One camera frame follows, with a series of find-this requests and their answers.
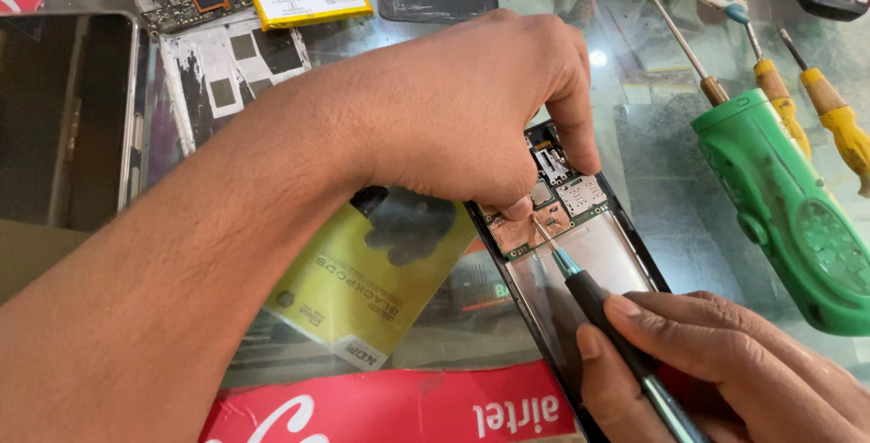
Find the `fingernail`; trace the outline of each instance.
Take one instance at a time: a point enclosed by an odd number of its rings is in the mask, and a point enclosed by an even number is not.
[[[594,332],[578,329],[577,348],[580,349],[580,357],[584,361],[596,359],[601,355],[601,348]]]
[[[532,199],[528,195],[517,200],[516,204],[511,205],[505,211],[505,215],[511,220],[522,220],[530,213],[532,213]]]
[[[626,299],[621,295],[611,295],[610,302],[616,313],[621,314],[627,318],[633,318],[634,316],[640,314],[640,307],[638,307],[638,305],[631,300]]]

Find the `glass tabletop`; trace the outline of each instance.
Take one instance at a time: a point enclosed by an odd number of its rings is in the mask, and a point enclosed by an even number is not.
[[[592,100],[604,174],[630,213],[675,293],[708,290],[754,309],[811,348],[870,383],[870,340],[815,331],[800,316],[697,148],[689,122],[710,105],[689,60],[649,0],[498,0],[520,14],[552,13],[584,31],[593,65]],[[774,60],[807,131],[812,163],[870,241],[870,202],[841,160],[798,81],[799,68],[779,40],[785,26],[811,65],[823,71],[870,129],[870,18],[836,23],[807,15],[796,0],[748,0],[761,48]],[[377,0],[370,0],[377,12]],[[755,88],[755,56],[744,28],[694,0],[662,0],[707,71],[731,95]],[[131,0],[45,0],[48,10],[134,11]],[[442,25],[389,22],[377,16],[301,28],[312,65],[424,36]],[[547,118],[546,111],[533,124]],[[157,148],[152,146],[151,159]],[[177,152],[175,149],[165,152]],[[445,304],[451,282],[498,279],[485,250],[451,272],[385,368],[485,367],[536,360],[540,353],[512,304],[458,312]],[[356,369],[268,314],[257,317],[224,386],[304,380]]]

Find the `yellow screwdriver handle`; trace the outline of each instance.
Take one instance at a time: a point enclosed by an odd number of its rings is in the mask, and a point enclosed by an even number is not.
[[[770,100],[770,103],[776,109],[776,113],[782,120],[782,125],[788,130],[788,134],[797,141],[800,148],[807,155],[807,159],[812,158],[810,151],[810,141],[807,139],[807,133],[804,128],[798,124],[794,118],[797,115],[797,107],[794,106],[794,100],[786,90],[786,84],[776,71],[776,66],[770,59],[762,59],[755,65],[755,82],[759,88]]]
[[[819,113],[821,125],[833,133],[843,161],[861,180],[858,194],[870,198],[870,137],[855,122],[855,112],[816,68],[800,74],[800,81]]]

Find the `smartphone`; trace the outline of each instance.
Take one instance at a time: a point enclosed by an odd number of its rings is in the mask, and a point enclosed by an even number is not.
[[[0,219],[93,232],[136,197],[149,43],[126,12],[0,16]]]
[[[577,172],[550,121],[527,129],[526,140],[538,165],[532,213],[559,246],[610,293],[670,292],[604,175]],[[586,437],[603,438],[580,396],[583,368],[575,332],[587,319],[544,238],[531,219],[511,222],[493,207],[465,206]]]

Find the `black screwdriver handle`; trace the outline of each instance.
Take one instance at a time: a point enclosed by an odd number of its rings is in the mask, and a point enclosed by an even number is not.
[[[565,286],[568,287],[574,300],[580,304],[580,309],[589,318],[589,322],[601,329],[614,343],[616,351],[619,352],[622,360],[625,360],[625,364],[638,380],[655,373],[658,366],[653,357],[629,343],[604,316],[604,299],[607,298],[607,294],[588,271],[574,273],[565,280]]]

